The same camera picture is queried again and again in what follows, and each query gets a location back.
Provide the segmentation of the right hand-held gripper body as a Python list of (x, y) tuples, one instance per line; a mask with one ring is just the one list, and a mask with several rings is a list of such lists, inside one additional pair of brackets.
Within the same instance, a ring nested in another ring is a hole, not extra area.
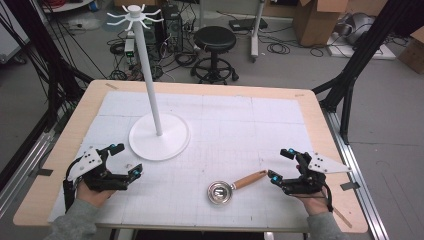
[(298, 152), (293, 160), (298, 163), (300, 176), (283, 179), (281, 189), (287, 195), (317, 193), (325, 184), (326, 174), (351, 171), (350, 167), (318, 153)]

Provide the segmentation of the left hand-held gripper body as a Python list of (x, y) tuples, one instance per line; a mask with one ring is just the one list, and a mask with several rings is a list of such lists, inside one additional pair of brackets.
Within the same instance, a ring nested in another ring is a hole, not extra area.
[(106, 167), (107, 158), (111, 156), (108, 147), (101, 150), (90, 147), (86, 150), (68, 167), (66, 181), (73, 184), (82, 177), (90, 190), (126, 190), (129, 176), (113, 174)]

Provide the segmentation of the white hook rack stand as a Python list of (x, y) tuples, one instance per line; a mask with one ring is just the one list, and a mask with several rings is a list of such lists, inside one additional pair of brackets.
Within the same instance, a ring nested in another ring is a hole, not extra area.
[(122, 6), (122, 8), (125, 11), (124, 15), (109, 13), (109, 16), (119, 18), (119, 21), (111, 23), (111, 26), (128, 22), (126, 31), (132, 30), (135, 34), (151, 108), (150, 114), (140, 117), (132, 126), (129, 133), (130, 147), (142, 159), (150, 161), (169, 160), (186, 149), (191, 133), (184, 119), (173, 113), (161, 113), (158, 108), (144, 30), (148, 29), (145, 20), (161, 22), (161, 19), (153, 19), (153, 16), (158, 15), (160, 10), (146, 13), (144, 11), (145, 5), (129, 5), (128, 7)]

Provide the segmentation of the metal ladle with wooden handle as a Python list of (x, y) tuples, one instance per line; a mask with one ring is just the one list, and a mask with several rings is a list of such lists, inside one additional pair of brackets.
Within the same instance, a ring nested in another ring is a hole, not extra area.
[(261, 170), (245, 176), (229, 184), (225, 181), (212, 182), (207, 189), (208, 199), (215, 205), (227, 204), (233, 196), (235, 190), (246, 187), (267, 175), (267, 170)]

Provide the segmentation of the person's right hand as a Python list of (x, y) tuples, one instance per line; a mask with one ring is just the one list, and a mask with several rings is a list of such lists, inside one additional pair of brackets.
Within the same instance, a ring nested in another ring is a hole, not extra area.
[(323, 191), (312, 194), (295, 194), (295, 198), (299, 199), (309, 216), (327, 213), (327, 197)]

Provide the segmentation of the thin wooden strip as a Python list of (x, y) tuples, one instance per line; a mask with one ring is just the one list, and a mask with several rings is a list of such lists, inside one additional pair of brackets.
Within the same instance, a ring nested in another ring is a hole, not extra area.
[(334, 206), (333, 213), (336, 214), (348, 228), (353, 227), (353, 224), (350, 221), (350, 213), (347, 210)]

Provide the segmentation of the white grid mat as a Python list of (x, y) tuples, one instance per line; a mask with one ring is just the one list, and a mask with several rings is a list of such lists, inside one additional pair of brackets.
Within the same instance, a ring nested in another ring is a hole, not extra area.
[(298, 177), (295, 161), (280, 151), (315, 152), (299, 101), (187, 94), (160, 94), (157, 101), (161, 111), (187, 122), (188, 147), (165, 161), (143, 160), (131, 148), (109, 157), (112, 172), (125, 173), (142, 164), (143, 174), (107, 201), (97, 223), (150, 229), (306, 230), (302, 203), (267, 178), (235, 191), (223, 205), (207, 197), (214, 181), (231, 183), (264, 169), (288, 179)]

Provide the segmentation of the power supply with green display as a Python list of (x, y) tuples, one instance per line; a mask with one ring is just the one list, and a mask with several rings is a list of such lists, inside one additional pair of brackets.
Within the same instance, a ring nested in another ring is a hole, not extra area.
[(126, 39), (124, 46), (124, 53), (126, 56), (127, 64), (132, 66), (136, 63), (135, 61), (135, 50), (134, 50), (134, 40)]

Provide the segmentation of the white metal stand leg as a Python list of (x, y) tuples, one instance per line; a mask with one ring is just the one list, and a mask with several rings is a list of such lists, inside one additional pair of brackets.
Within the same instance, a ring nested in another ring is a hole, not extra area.
[(261, 22), (264, 7), (265, 7), (265, 0), (258, 0), (258, 7), (257, 7), (256, 15), (255, 15), (254, 28), (251, 34), (250, 59), (253, 63), (255, 63), (257, 58), (259, 57), (258, 32), (260, 28), (260, 22)]

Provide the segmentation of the large open cardboard box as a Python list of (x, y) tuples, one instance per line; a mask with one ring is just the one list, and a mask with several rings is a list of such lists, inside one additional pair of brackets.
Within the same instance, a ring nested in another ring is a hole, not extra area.
[(339, 18), (346, 13), (377, 16), (388, 0), (298, 0), (292, 26), (298, 43), (325, 45)]

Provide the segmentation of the black round stool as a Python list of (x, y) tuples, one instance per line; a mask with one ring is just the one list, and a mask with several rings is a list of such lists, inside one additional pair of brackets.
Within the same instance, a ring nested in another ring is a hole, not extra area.
[(231, 30), (221, 26), (203, 27), (194, 34), (194, 43), (201, 50), (210, 53), (208, 58), (198, 60), (190, 70), (190, 75), (197, 77), (199, 84), (207, 81), (210, 84), (222, 82), (226, 85), (228, 78), (233, 81), (239, 79), (235, 68), (219, 57), (236, 44), (236, 36)]

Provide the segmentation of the grey bundle on floor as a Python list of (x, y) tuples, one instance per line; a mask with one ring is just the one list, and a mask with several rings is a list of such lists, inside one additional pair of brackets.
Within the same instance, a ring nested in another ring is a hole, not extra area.
[(365, 13), (347, 13), (337, 21), (334, 32), (350, 45), (355, 45), (370, 30), (374, 22), (375, 18)]

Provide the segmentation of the small cardboard box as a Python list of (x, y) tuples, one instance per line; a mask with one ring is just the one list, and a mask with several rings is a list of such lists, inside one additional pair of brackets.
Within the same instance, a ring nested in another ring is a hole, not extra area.
[(424, 26), (411, 34), (411, 41), (398, 59), (418, 74), (424, 74)]

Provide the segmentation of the aluminium rail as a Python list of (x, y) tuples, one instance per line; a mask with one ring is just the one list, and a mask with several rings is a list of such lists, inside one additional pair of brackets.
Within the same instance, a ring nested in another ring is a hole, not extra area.
[(354, 152), (351, 146), (344, 142), (342, 135), (339, 133), (341, 124), (337, 114), (323, 111), (323, 115), (333, 135), (333, 139), (341, 156), (342, 162), (352, 169), (352, 171), (348, 173), (350, 181), (358, 184), (358, 187), (354, 189), (354, 192), (361, 206), (361, 210), (364, 213), (368, 224), (368, 230), (370, 231), (372, 238), (374, 240), (390, 240)]
[(33, 174), (36, 166), (48, 155), (48, 150), (54, 141), (55, 134), (45, 132), (36, 140), (30, 141), (29, 149), (22, 154), (22, 161), (0, 191), (0, 219), (7, 213), (14, 198)]

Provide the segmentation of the black metal frame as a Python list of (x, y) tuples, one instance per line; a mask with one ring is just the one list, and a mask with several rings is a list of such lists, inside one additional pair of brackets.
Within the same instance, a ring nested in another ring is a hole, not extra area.
[(0, 192), (11, 182), (12, 176), (17, 172), (35, 140), (44, 130), (50, 130), (53, 127), (57, 120), (59, 108), (65, 102), (81, 99), (84, 90), (78, 84), (77, 79), (84, 83), (91, 83), (94, 80), (93, 77), (80, 71), (64, 59), (30, 0), (3, 0), (0, 7), (4, 5), (8, 7), (39, 54), (36, 57), (30, 47), (23, 43), (23, 39), (13, 29), (12, 25), (0, 17), (0, 24), (29, 57), (39, 79), (47, 83), (48, 108), (0, 172)]
[(335, 113), (339, 103), (343, 102), (339, 134), (345, 144), (349, 145), (348, 130), (356, 80), (393, 28), (423, 1), (388, 0), (343, 70), (332, 80), (312, 89), (315, 94), (328, 90), (327, 96), (319, 102), (327, 112)]

